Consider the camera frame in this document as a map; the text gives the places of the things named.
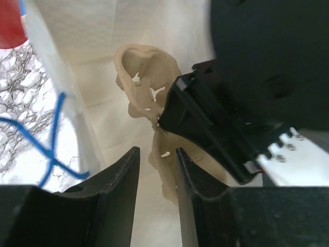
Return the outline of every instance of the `red object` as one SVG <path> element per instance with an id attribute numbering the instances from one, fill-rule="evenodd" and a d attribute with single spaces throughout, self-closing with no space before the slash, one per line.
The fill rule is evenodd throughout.
<path id="1" fill-rule="evenodd" d="M 0 49 L 15 48 L 26 40 L 19 0 L 0 0 Z"/>

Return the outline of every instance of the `blue line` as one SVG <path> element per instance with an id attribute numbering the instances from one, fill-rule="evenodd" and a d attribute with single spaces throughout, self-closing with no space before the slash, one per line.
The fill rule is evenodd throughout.
<path id="1" fill-rule="evenodd" d="M 53 122 L 53 126 L 51 129 L 50 150 L 46 149 L 39 141 L 37 141 L 30 134 L 30 132 L 28 130 L 26 130 L 24 128 L 24 126 L 22 124 L 20 124 L 19 122 L 9 119 L 9 118 L 0 117 L 0 121 L 7 122 L 11 125 L 14 125 L 21 132 L 21 134 L 32 143 L 32 145 L 34 145 L 40 152 L 42 152 L 46 157 L 48 157 L 50 159 L 50 161 L 48 163 L 48 170 L 44 174 L 42 180 L 39 182 L 39 184 L 38 184 L 39 187 L 43 187 L 47 183 L 49 176 L 51 175 L 51 172 L 53 170 L 53 167 L 55 165 L 59 166 L 64 171 L 68 172 L 70 175 L 72 175 L 76 179 L 84 180 L 90 176 L 89 172 L 77 173 L 77 172 L 73 171 L 72 169 L 68 168 L 67 166 L 65 166 L 63 163 L 61 163 L 60 161 L 58 161 L 55 158 L 56 134 L 57 134 L 57 128 L 58 128 L 58 120 L 59 120 L 60 111 L 61 111 L 65 97 L 66 97 L 65 93 L 61 93 L 58 97 L 57 106 L 56 106 L 56 110 L 55 110 L 55 114 L 54 114 L 54 122 Z"/>
<path id="2" fill-rule="evenodd" d="M 21 16 L 26 15 L 24 0 L 19 0 Z"/>

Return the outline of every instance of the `marble-patterned paper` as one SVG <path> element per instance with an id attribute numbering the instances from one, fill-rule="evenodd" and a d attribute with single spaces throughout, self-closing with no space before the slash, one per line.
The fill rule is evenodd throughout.
<path id="1" fill-rule="evenodd" d="M 51 80 L 28 41 L 15 49 L 0 50 L 0 116 L 18 120 L 49 147 L 56 100 Z M 56 156 L 72 169 L 79 169 L 76 134 L 62 114 Z M 15 127 L 0 122 L 1 184 L 36 184 L 47 165 L 48 159 Z M 56 167 L 45 189 L 64 191 L 78 182 Z"/>

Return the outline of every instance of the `white mounting plate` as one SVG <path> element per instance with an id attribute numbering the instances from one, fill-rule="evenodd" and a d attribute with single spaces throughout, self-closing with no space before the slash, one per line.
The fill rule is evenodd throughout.
<path id="1" fill-rule="evenodd" d="M 291 132 L 292 137 L 280 136 L 283 147 L 268 147 L 271 159 L 257 157 L 259 165 L 277 186 L 329 186 L 329 154 L 294 128 Z"/>

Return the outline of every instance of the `white surface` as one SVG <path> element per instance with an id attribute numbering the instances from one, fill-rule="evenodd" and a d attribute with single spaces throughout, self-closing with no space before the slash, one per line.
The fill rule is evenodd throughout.
<path id="1" fill-rule="evenodd" d="M 298 139 L 299 133 L 291 130 L 293 137 L 281 135 L 284 146 L 271 145 L 268 150 L 272 158 L 260 155 L 259 164 L 278 186 L 329 186 L 329 154 L 305 137 Z M 288 144 L 295 150 L 289 150 Z M 284 162 L 278 161 L 278 155 Z"/>
<path id="2" fill-rule="evenodd" d="M 27 35 L 56 91 L 69 96 L 63 111 L 77 133 L 82 171 L 99 172 L 109 164 L 100 150 L 151 131 L 146 119 L 131 119 L 123 110 L 126 98 L 114 83 L 116 49 L 132 42 L 158 46 L 188 72 L 193 63 L 212 57 L 209 3 L 25 1 Z"/>

